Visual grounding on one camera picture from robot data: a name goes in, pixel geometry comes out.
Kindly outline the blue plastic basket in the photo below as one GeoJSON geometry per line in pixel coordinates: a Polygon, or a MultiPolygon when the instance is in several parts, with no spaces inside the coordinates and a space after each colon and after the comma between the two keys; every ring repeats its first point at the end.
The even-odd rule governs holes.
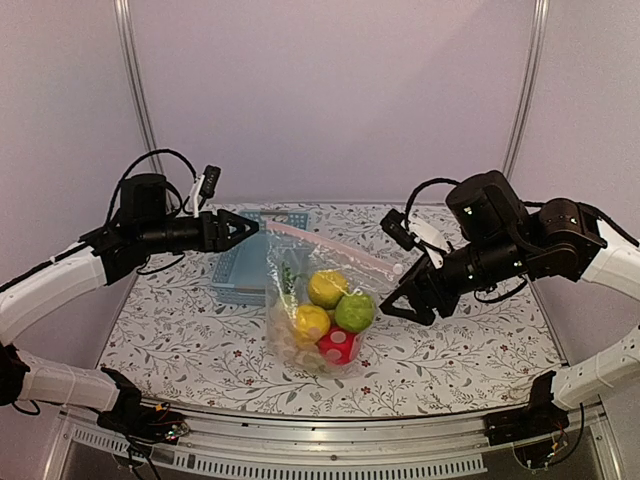
{"type": "Polygon", "coordinates": [[[212,287],[224,304],[263,306],[268,279],[266,222],[275,221],[306,230],[307,211],[241,210],[239,215],[259,224],[259,231],[218,257],[212,287]]]}

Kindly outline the white radish toy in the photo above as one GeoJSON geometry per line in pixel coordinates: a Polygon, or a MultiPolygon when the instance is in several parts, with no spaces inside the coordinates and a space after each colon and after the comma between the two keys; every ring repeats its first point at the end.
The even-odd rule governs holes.
{"type": "Polygon", "coordinates": [[[286,261],[280,263],[278,273],[279,298],[293,298],[301,300],[305,295],[310,275],[306,272],[298,272],[286,261]]]}

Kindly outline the red apple toy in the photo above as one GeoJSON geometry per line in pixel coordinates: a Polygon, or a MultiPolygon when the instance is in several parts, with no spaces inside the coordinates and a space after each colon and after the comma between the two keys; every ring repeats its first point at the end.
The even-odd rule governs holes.
{"type": "Polygon", "coordinates": [[[316,342],[316,346],[329,364],[348,365],[360,352],[361,335],[335,326],[316,342]]]}

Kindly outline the yellow lemon toy top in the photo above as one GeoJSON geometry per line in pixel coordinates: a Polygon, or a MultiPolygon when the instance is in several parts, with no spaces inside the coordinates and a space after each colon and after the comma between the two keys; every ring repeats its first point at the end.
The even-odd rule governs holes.
{"type": "Polygon", "coordinates": [[[349,292],[348,280],[336,270],[320,270],[313,273],[307,284],[309,300],[326,310],[334,309],[349,292]]]}

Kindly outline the yellow lemon toy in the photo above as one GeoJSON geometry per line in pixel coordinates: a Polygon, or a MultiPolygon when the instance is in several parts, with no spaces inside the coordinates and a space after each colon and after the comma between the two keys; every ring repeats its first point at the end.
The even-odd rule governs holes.
{"type": "Polygon", "coordinates": [[[349,292],[348,280],[336,270],[320,270],[313,273],[307,284],[309,300],[326,310],[334,309],[349,292]]]}
{"type": "Polygon", "coordinates": [[[331,319],[323,308],[304,304],[296,309],[293,328],[299,344],[316,343],[330,330],[331,319]]]}

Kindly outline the clear zip top bag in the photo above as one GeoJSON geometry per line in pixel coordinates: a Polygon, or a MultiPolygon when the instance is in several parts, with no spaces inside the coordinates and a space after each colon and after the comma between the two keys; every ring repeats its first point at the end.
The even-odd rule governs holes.
{"type": "Polygon", "coordinates": [[[273,354],[309,374],[360,373],[362,344],[402,267],[284,223],[266,223],[266,331],[273,354]]]}

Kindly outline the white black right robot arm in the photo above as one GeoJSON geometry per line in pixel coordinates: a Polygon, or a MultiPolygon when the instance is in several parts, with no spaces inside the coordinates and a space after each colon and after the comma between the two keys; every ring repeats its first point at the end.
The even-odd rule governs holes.
{"type": "Polygon", "coordinates": [[[463,295],[491,292],[514,277],[527,283],[560,276],[639,295],[638,240],[592,205],[566,198],[525,202],[497,170],[463,181],[424,181],[381,227],[404,250],[418,248],[422,255],[380,308],[424,326],[452,316],[463,295]],[[451,188],[445,203],[467,242],[460,249],[411,220],[418,194],[439,184],[451,188]]]}

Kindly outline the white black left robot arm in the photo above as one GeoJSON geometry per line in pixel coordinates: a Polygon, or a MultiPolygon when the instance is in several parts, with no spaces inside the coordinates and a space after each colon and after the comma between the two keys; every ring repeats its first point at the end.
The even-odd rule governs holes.
{"type": "Polygon", "coordinates": [[[76,298],[140,271],[156,254],[221,253],[259,230],[256,221],[219,209],[204,211],[220,169],[193,174],[186,197],[165,175],[128,167],[118,181],[103,225],[63,252],[1,287],[1,403],[46,402],[109,412],[128,434],[148,426],[141,392],[111,369],[87,370],[21,353],[15,340],[76,298]],[[168,195],[178,206],[169,209],[168,195]]]}

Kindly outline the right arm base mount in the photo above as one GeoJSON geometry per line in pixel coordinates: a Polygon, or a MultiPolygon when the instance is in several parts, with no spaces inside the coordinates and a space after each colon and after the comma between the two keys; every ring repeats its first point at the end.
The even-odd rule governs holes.
{"type": "Polygon", "coordinates": [[[483,417],[484,435],[491,446],[511,444],[516,460],[531,470],[551,465],[562,446],[554,434],[563,437],[569,426],[566,411],[521,407],[489,413],[483,417]]]}

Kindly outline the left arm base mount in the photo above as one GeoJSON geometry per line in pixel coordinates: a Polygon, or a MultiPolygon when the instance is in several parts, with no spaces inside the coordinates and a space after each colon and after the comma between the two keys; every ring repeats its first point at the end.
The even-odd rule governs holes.
{"type": "Polygon", "coordinates": [[[185,416],[173,411],[168,402],[145,406],[141,403],[141,391],[124,375],[109,368],[101,371],[115,382],[118,396],[111,410],[98,414],[99,427],[146,443],[173,445],[189,433],[185,416]]]}

